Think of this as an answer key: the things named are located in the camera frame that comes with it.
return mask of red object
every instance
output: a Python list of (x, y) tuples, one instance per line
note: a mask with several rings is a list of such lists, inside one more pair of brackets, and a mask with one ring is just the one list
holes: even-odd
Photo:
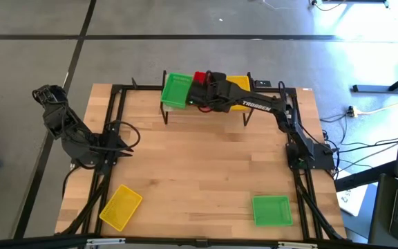
[[(204, 73), (204, 72), (195, 72), (194, 76), (193, 76), (193, 81), (200, 82), (201, 84), (204, 84), (205, 75), (206, 75), (206, 73)], [(205, 113), (211, 111), (211, 109), (209, 107), (202, 107), (202, 108), (199, 107), (199, 110), (201, 112), (205, 112)]]
[(205, 73), (204, 72), (195, 72), (193, 76), (193, 81), (200, 82), (204, 84), (205, 81)]

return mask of paper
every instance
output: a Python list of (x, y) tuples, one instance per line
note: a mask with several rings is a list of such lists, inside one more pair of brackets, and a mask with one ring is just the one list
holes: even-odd
[[(339, 172), (339, 178), (349, 176), (350, 173), (345, 170)], [(360, 207), (362, 206), (363, 198), (365, 198), (367, 185), (362, 185), (350, 190), (337, 192), (337, 201), (343, 211), (354, 216), (359, 215)]]

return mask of plastic basket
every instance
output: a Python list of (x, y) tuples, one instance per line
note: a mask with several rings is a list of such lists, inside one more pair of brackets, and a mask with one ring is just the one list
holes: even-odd
[(161, 101), (167, 106), (184, 109), (192, 82), (193, 76), (191, 75), (170, 73), (162, 91)]
[(142, 196), (121, 185), (99, 214), (99, 217), (121, 232), (141, 201)]
[[(240, 88), (246, 91), (250, 91), (249, 80), (245, 75), (229, 75), (227, 76), (227, 80), (233, 83), (236, 83)], [(231, 107), (231, 111), (246, 111), (248, 107), (244, 107), (241, 105), (235, 105)]]
[(288, 196), (253, 197), (253, 215), (257, 226), (293, 224)]

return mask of red block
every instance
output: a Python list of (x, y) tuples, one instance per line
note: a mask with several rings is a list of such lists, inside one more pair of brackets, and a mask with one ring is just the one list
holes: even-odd
[(200, 82), (201, 84), (205, 81), (205, 73), (204, 72), (195, 72), (193, 76), (193, 81)]

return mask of white cable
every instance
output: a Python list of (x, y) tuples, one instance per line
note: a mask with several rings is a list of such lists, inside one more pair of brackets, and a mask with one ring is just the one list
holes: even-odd
[(286, 8), (286, 7), (279, 7), (279, 8), (274, 7), (273, 5), (267, 3), (265, 0), (262, 0), (262, 2), (266, 5), (268, 5), (269, 7), (271, 7), (273, 10), (289, 10), (289, 9), (291, 9), (291, 8)]
[(345, 169), (347, 169), (347, 168), (349, 168), (349, 167), (355, 165), (356, 163), (358, 163), (358, 162), (360, 162), (360, 161), (363, 161), (363, 160), (365, 160), (365, 159), (367, 159), (367, 158), (369, 158), (369, 157), (371, 157), (371, 156), (374, 156), (374, 155), (377, 155), (377, 154), (379, 154), (379, 153), (381, 153), (381, 152), (384, 152), (384, 151), (386, 151), (386, 150), (389, 150), (389, 149), (393, 148), (393, 147), (396, 146), (396, 145), (398, 145), (398, 143), (393, 144), (393, 145), (389, 146), (388, 148), (382, 149), (381, 151), (378, 151), (378, 152), (375, 152), (375, 153), (373, 153), (373, 154), (370, 154), (369, 156), (366, 156), (366, 157), (364, 157), (364, 158), (362, 158), (362, 159), (360, 159), (360, 160), (357, 160), (356, 162), (354, 162), (354, 163), (348, 165), (348, 167), (345, 167), (345, 168), (339, 170), (339, 172), (342, 172), (343, 170), (345, 170)]
[(316, 6), (319, 10), (322, 10), (322, 11), (330, 11), (330, 10), (332, 10), (332, 9), (335, 9), (335, 8), (337, 8), (337, 7), (339, 7), (342, 3), (345, 3), (346, 2), (346, 0), (343, 0), (341, 3), (339, 3), (339, 4), (337, 4), (336, 6), (334, 6), (334, 7), (332, 7), (332, 8), (329, 8), (329, 9), (322, 9), (322, 8), (320, 8), (320, 6), (319, 5), (317, 5), (317, 4), (314, 4), (314, 6)]
[(379, 111), (383, 111), (383, 110), (389, 109), (389, 108), (391, 108), (391, 107), (394, 107), (394, 106), (396, 106), (396, 105), (398, 105), (398, 102), (397, 102), (397, 103), (394, 103), (394, 104), (390, 104), (390, 105), (388, 105), (387, 107), (380, 108), (380, 109), (377, 109), (377, 110), (374, 110), (374, 111), (360, 111), (360, 110), (357, 109), (357, 114), (366, 114), (366, 115), (374, 114), (374, 113), (377, 113), (377, 112), (379, 112)]

